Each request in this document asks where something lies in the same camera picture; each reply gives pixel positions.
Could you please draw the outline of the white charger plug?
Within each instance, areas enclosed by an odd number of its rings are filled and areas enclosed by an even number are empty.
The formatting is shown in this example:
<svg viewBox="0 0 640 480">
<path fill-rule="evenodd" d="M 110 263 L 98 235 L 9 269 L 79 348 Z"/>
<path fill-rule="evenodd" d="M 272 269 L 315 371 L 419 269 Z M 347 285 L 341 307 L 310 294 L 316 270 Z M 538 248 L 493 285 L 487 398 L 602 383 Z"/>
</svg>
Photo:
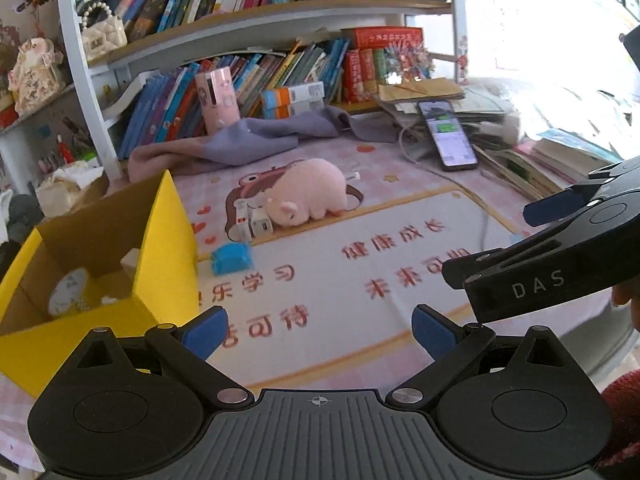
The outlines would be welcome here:
<svg viewBox="0 0 640 480">
<path fill-rule="evenodd" d="M 273 224 L 265 207 L 250 208 L 250 230 L 255 240 L 273 233 Z"/>
</svg>

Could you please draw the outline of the blue tissue pack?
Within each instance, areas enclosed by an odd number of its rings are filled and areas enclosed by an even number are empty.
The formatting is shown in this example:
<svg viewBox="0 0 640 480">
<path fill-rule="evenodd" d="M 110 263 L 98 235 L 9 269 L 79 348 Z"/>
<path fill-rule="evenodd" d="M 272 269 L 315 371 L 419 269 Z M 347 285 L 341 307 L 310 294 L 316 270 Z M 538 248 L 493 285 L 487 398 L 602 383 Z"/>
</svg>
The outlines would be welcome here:
<svg viewBox="0 0 640 480">
<path fill-rule="evenodd" d="M 210 255 L 214 275 L 227 275 L 254 268 L 250 245 L 240 242 L 224 244 Z"/>
</svg>

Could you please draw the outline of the purple pink cloth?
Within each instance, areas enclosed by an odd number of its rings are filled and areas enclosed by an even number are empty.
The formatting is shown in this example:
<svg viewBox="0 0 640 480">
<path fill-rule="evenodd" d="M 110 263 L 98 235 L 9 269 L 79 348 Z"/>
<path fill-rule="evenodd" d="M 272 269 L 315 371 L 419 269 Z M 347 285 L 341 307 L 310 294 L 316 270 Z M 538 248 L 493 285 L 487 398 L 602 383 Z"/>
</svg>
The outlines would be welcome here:
<svg viewBox="0 0 640 480">
<path fill-rule="evenodd" d="M 284 119 L 244 118 L 212 136 L 138 146 L 128 159 L 128 177 L 137 183 L 165 170 L 174 176 L 206 174 L 295 150 L 303 141 L 348 134 L 366 143 L 393 143 L 399 127 L 390 118 L 355 118 L 334 106 Z"/>
</svg>

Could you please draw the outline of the yellow cardboard box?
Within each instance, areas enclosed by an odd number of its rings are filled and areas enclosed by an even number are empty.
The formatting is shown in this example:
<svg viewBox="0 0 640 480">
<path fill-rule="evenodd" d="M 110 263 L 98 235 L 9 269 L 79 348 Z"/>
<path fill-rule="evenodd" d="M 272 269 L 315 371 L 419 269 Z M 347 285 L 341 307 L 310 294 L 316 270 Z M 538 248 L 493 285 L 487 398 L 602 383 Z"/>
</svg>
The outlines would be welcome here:
<svg viewBox="0 0 640 480">
<path fill-rule="evenodd" d="M 140 250 L 130 281 L 120 259 Z M 39 396 L 90 330 L 135 337 L 198 315 L 198 246 L 168 172 L 130 184 L 32 230 L 1 281 L 1 373 Z M 70 271 L 85 268 L 96 303 L 52 318 L 48 302 Z"/>
</svg>

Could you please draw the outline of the white staples box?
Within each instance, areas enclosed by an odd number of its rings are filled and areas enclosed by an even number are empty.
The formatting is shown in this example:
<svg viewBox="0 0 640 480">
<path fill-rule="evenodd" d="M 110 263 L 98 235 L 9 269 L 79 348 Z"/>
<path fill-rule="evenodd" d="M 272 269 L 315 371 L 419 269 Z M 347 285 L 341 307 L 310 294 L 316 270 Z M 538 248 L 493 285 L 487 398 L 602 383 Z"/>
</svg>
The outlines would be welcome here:
<svg viewBox="0 0 640 480">
<path fill-rule="evenodd" d="M 253 238 L 252 229 L 250 228 L 250 206 L 247 205 L 246 200 L 239 198 L 234 202 L 234 210 L 234 240 L 242 243 L 250 243 Z"/>
</svg>

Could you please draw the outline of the cream eraser block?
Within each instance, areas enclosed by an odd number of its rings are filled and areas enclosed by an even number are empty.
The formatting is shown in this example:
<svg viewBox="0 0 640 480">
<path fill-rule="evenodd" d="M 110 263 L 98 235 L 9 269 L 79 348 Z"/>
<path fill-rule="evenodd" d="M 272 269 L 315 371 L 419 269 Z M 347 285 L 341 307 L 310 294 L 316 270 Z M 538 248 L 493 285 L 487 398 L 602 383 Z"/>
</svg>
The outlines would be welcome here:
<svg viewBox="0 0 640 480">
<path fill-rule="evenodd" d="M 122 270 L 127 274 L 130 281 L 134 281 L 134 277 L 137 273 L 137 267 L 140 257 L 140 250 L 138 248 L 132 248 L 120 259 L 120 265 Z"/>
</svg>

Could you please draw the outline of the pink cartoon desk mat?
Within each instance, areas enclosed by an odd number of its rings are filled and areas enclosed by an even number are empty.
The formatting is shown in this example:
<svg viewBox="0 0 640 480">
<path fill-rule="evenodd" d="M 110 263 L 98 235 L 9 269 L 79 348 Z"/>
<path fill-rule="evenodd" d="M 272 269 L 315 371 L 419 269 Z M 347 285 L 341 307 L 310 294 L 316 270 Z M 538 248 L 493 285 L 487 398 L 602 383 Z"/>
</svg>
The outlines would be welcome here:
<svg viewBox="0 0 640 480">
<path fill-rule="evenodd" d="M 524 235 L 525 198 L 487 170 L 437 177 L 390 145 L 311 144 L 178 178 L 200 251 L 230 240 L 235 203 L 258 204 L 273 174 L 311 157 L 345 171 L 355 189 L 349 210 L 256 240 L 250 270 L 217 276 L 200 263 L 202 306 L 219 304 L 229 315 L 227 340 L 210 360 L 254 389 L 385 387 L 426 362 L 411 336 L 415 306 L 472 320 L 442 264 Z"/>
</svg>

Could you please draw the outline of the pink plush pig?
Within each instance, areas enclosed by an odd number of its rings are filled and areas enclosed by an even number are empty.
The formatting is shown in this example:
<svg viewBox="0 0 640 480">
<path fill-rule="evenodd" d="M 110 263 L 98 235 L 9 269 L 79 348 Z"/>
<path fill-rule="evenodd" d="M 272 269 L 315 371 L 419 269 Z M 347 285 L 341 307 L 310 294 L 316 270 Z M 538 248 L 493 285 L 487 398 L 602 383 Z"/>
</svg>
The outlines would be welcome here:
<svg viewBox="0 0 640 480">
<path fill-rule="evenodd" d="M 301 226 L 347 208 L 344 174 L 322 158 L 298 162 L 266 191 L 265 210 L 277 226 Z"/>
</svg>

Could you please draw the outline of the orange blue white box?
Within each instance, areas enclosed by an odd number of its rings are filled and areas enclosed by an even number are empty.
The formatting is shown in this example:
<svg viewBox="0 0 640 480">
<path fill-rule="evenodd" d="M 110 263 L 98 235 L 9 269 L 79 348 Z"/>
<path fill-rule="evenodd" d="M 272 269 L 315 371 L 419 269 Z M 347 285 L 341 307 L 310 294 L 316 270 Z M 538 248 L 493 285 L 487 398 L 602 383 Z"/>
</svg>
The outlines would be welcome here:
<svg viewBox="0 0 640 480">
<path fill-rule="evenodd" d="M 324 107 L 324 84 L 317 81 L 265 90 L 260 98 L 263 118 L 289 118 Z"/>
</svg>

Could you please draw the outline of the tissue box with tissues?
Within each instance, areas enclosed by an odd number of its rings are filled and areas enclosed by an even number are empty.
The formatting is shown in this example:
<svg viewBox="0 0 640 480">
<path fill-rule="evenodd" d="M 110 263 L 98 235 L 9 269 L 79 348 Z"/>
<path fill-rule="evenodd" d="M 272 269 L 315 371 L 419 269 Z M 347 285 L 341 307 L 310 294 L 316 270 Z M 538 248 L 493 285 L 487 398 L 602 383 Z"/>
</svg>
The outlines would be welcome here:
<svg viewBox="0 0 640 480">
<path fill-rule="evenodd" d="M 52 219 L 97 202 L 107 189 L 103 167 L 73 162 L 49 174 L 36 188 L 36 197 L 44 216 Z"/>
</svg>

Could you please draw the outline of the pile of papers and books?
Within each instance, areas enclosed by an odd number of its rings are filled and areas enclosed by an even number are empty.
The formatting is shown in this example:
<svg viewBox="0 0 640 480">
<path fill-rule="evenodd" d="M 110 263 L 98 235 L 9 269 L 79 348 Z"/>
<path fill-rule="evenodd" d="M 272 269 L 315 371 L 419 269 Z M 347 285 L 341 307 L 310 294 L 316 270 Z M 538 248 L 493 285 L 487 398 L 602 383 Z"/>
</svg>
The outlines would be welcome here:
<svg viewBox="0 0 640 480">
<path fill-rule="evenodd" d="M 420 79 L 393 73 L 384 84 L 404 80 Z M 460 87 L 462 99 L 425 101 L 448 101 L 471 142 L 477 167 L 493 171 L 532 200 L 560 192 L 591 170 L 621 159 L 600 123 L 602 99 L 584 101 L 552 86 L 525 91 L 492 79 Z M 400 134 L 412 136 L 411 143 L 400 146 L 408 159 L 431 157 L 442 168 L 418 109 L 422 101 L 382 102 L 378 91 L 373 97 L 395 117 Z"/>
</svg>

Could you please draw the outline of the cream quilted handbag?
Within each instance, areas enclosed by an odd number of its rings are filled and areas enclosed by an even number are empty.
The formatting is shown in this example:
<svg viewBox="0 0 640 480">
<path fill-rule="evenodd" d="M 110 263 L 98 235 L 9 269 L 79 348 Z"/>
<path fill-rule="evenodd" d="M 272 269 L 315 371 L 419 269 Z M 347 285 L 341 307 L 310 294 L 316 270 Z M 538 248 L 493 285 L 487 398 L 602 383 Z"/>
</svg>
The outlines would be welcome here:
<svg viewBox="0 0 640 480">
<path fill-rule="evenodd" d="M 106 18 L 89 26 L 89 20 L 98 11 L 103 11 Z M 125 47 L 128 44 L 125 25 L 119 15 L 102 1 L 95 1 L 88 6 L 81 17 L 81 42 L 87 62 L 103 58 L 107 53 Z"/>
</svg>

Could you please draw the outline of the brown envelope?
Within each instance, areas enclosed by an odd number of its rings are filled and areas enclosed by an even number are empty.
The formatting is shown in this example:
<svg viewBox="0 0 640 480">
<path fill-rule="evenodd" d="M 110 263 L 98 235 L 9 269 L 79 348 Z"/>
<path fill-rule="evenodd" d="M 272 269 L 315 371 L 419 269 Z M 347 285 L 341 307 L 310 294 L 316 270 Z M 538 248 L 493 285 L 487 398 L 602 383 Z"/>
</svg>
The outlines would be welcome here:
<svg viewBox="0 0 640 480">
<path fill-rule="evenodd" d="M 462 99 L 464 90 L 446 78 L 404 80 L 401 84 L 380 84 L 378 99 L 382 102 Z"/>
</svg>

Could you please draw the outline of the yellow tape roll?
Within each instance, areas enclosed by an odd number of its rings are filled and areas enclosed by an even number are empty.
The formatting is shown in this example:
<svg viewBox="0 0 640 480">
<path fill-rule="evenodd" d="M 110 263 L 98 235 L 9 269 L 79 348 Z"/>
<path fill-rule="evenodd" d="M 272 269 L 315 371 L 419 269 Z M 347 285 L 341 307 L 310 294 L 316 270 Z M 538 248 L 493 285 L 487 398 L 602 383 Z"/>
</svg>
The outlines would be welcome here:
<svg viewBox="0 0 640 480">
<path fill-rule="evenodd" d="M 52 318 L 64 318 L 88 311 L 95 303 L 92 277 L 85 268 L 79 268 L 67 273 L 55 286 L 48 313 Z"/>
</svg>

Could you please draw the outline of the pink cylinder device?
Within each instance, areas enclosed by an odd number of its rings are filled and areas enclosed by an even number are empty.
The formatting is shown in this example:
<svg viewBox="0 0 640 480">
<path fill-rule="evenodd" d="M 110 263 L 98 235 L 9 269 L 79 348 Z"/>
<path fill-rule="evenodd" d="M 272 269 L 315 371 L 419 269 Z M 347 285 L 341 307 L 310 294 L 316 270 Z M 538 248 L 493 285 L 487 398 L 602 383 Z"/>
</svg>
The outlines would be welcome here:
<svg viewBox="0 0 640 480">
<path fill-rule="evenodd" d="M 229 67 L 196 74 L 194 79 L 209 136 L 241 119 Z"/>
</svg>

